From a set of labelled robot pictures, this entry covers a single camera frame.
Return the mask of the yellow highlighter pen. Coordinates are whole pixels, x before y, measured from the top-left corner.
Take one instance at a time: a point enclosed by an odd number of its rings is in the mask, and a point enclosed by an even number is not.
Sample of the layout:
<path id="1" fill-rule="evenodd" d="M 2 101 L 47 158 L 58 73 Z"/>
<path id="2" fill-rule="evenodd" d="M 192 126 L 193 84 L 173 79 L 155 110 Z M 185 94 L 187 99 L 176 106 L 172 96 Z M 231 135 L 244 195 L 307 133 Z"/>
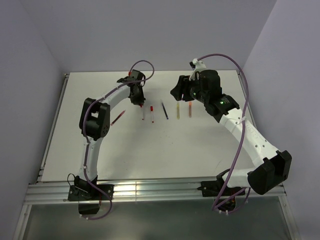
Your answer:
<path id="1" fill-rule="evenodd" d="M 178 101 L 176 103 L 176 118 L 177 120 L 180 119 L 180 103 Z"/>

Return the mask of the orange red pen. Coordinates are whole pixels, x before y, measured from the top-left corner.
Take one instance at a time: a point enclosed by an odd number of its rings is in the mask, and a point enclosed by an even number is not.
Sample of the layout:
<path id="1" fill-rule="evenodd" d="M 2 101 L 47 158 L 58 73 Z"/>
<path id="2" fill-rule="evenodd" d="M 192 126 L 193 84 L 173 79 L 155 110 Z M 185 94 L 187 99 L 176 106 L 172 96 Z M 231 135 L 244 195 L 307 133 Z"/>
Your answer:
<path id="1" fill-rule="evenodd" d="M 192 101 L 188 102 L 188 116 L 189 118 L 192 117 Z"/>

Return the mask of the pink pen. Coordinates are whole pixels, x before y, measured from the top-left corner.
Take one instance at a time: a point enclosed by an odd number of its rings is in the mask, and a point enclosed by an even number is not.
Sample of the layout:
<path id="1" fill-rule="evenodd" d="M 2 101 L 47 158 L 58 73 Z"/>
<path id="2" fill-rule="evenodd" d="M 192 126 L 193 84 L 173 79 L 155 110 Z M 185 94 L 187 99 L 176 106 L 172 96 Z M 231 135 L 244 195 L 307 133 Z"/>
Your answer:
<path id="1" fill-rule="evenodd" d="M 126 112 L 126 110 L 123 110 L 110 124 L 110 126 L 113 126 L 122 116 L 123 114 Z"/>

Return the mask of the purple pen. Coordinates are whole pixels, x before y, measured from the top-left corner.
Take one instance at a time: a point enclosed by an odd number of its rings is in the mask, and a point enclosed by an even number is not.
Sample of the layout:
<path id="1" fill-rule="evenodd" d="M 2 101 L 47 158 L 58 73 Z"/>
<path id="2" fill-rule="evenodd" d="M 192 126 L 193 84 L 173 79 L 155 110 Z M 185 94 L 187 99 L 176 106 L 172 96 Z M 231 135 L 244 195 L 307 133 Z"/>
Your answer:
<path id="1" fill-rule="evenodd" d="M 164 102 L 161 100 L 161 106 L 162 106 L 162 109 L 163 109 L 163 112 L 164 112 L 164 115 L 165 115 L 165 118 L 167 120 L 169 120 L 169 116 L 168 116 L 168 113 L 167 113 L 167 110 L 166 110 L 166 107 L 164 105 Z"/>

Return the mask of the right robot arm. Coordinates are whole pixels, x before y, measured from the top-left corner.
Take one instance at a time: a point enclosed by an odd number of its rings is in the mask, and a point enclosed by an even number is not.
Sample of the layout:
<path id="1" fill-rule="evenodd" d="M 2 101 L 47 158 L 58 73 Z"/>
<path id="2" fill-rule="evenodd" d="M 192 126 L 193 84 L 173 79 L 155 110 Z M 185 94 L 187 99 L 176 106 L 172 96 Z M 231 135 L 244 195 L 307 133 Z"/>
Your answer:
<path id="1" fill-rule="evenodd" d="M 170 94 L 177 101 L 203 103 L 206 112 L 235 137 L 254 165 L 253 168 L 229 169 L 221 173 L 216 183 L 217 191 L 227 195 L 233 188 L 251 188 L 264 195 L 284 182 L 289 176 L 291 154 L 269 143 L 245 118 L 235 99 L 223 93 L 217 71 L 196 71 L 194 77 L 191 80 L 188 75 L 181 75 Z"/>

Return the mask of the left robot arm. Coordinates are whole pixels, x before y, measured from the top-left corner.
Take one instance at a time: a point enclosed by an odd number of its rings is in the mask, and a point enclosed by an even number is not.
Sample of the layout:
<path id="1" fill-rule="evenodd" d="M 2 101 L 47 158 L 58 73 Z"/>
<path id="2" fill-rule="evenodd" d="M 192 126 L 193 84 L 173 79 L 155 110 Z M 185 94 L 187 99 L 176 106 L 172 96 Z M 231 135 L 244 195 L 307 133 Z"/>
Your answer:
<path id="1" fill-rule="evenodd" d="M 74 187 L 86 200 L 95 198 L 101 191 L 97 187 L 98 158 L 104 137 L 110 130 L 111 110 L 121 101 L 129 98 L 131 103 L 142 106 L 145 103 L 143 82 L 146 76 L 131 70 L 128 76 L 120 78 L 109 93 L 98 99 L 85 99 L 79 128 L 83 135 L 84 152 L 79 172 L 74 178 Z"/>

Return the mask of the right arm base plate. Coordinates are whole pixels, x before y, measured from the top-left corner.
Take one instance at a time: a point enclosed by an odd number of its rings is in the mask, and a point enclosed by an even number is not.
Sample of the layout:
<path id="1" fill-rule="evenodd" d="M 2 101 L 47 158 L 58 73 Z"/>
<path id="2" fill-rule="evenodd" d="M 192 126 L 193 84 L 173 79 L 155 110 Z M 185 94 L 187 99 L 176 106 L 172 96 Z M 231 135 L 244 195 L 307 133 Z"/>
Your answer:
<path id="1" fill-rule="evenodd" d="M 222 189 L 223 183 L 220 183 L 218 180 L 211 181 L 201 181 L 200 186 L 197 188 L 198 191 L 201 191 L 203 197 L 217 197 Z M 230 197 L 237 192 L 243 196 L 244 190 L 241 187 L 226 187 L 222 192 L 222 197 Z"/>

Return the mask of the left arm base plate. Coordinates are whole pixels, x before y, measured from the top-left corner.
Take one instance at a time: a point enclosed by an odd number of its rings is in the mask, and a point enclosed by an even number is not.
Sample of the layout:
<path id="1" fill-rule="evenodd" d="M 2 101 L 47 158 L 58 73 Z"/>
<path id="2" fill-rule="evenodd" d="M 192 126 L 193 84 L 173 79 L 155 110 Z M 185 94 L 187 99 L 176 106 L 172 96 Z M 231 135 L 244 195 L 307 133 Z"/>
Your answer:
<path id="1" fill-rule="evenodd" d="M 109 198 L 111 199 L 113 198 L 113 193 L 114 193 L 113 184 L 99 184 L 97 187 L 101 189 L 103 192 L 105 192 Z M 102 194 L 100 191 L 98 191 L 95 188 L 90 188 L 89 192 L 86 192 L 84 190 L 81 190 L 80 188 L 75 187 L 74 185 L 71 185 L 69 188 L 67 200 L 70 202 L 98 201 L 98 200 L 107 201 L 108 197 L 106 197 L 104 194 Z"/>

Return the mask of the aluminium rail frame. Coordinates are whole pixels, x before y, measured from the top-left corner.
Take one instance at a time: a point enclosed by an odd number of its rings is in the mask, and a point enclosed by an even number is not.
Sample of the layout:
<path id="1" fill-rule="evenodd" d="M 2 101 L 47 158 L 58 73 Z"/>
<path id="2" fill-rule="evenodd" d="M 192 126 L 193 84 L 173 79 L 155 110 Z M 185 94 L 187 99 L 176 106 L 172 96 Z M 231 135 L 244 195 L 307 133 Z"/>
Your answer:
<path id="1" fill-rule="evenodd" d="M 160 100 L 169 93 L 180 71 L 160 71 L 146 85 L 145 96 L 155 105 L 155 123 L 141 120 L 128 100 L 124 119 L 101 145 L 98 171 L 114 186 L 109 216 L 79 218 L 78 202 L 68 201 L 71 174 L 78 172 L 84 151 L 79 115 L 83 101 L 109 91 L 122 72 L 72 72 L 65 76 L 58 109 L 39 176 L 27 188 L 16 240 L 299 240 L 285 188 L 265 195 L 247 193 L 248 203 L 235 213 L 211 212 L 212 197 L 198 190 L 202 181 L 229 167 L 236 141 L 208 117 L 203 123 L 202 160 L 194 160 L 185 141 L 190 131 L 178 120 L 165 120 Z"/>

